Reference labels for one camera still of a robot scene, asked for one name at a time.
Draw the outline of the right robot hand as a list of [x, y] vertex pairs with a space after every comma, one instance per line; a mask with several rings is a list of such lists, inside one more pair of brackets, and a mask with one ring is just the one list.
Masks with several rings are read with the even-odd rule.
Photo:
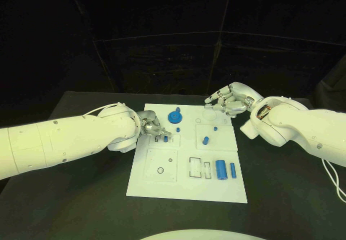
[[203, 107], [234, 118], [244, 111], [250, 112], [262, 100], [262, 95], [247, 85], [232, 82], [204, 99]]

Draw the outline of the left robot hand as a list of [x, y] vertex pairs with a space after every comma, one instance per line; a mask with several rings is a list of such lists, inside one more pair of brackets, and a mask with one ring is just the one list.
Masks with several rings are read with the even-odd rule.
[[152, 110], [136, 112], [139, 118], [139, 135], [171, 136], [171, 133], [161, 127], [157, 114]]

